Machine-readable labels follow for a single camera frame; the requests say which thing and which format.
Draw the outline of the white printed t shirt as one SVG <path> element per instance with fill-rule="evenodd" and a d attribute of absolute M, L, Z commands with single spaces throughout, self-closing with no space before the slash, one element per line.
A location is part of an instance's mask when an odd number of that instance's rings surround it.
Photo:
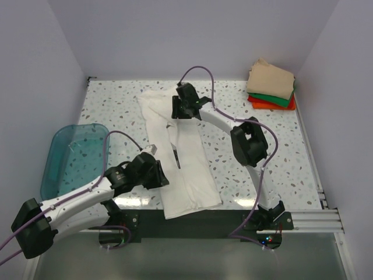
<path fill-rule="evenodd" d="M 171 117 L 174 88 L 148 90 L 138 96 L 149 142 L 156 146 L 169 184 L 160 188 L 166 219 L 221 204 L 196 121 Z"/>

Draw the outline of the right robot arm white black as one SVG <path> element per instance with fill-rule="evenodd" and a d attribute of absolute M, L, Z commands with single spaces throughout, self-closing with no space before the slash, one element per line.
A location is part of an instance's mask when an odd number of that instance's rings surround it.
<path fill-rule="evenodd" d="M 177 95 L 172 97 L 173 119 L 192 119 L 207 122 L 229 134 L 235 159 L 246 167 L 257 191 L 259 221 L 266 229 L 280 223 L 285 212 L 275 184 L 266 170 L 268 142 L 258 120 L 254 117 L 235 120 L 213 107 L 212 99 L 199 97 L 190 83 L 178 83 Z"/>

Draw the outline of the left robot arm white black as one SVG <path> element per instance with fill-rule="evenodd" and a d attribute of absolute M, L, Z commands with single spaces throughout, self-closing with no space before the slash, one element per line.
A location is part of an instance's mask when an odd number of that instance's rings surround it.
<path fill-rule="evenodd" d="M 129 193 L 136 186 L 151 190 L 167 186 L 161 162 L 147 152 L 133 161 L 106 170 L 102 176 L 69 194 L 48 201 L 34 198 L 21 206 L 11 229 L 27 259 L 45 253 L 68 230 L 72 218 L 96 205 L 110 202 L 114 197 Z"/>

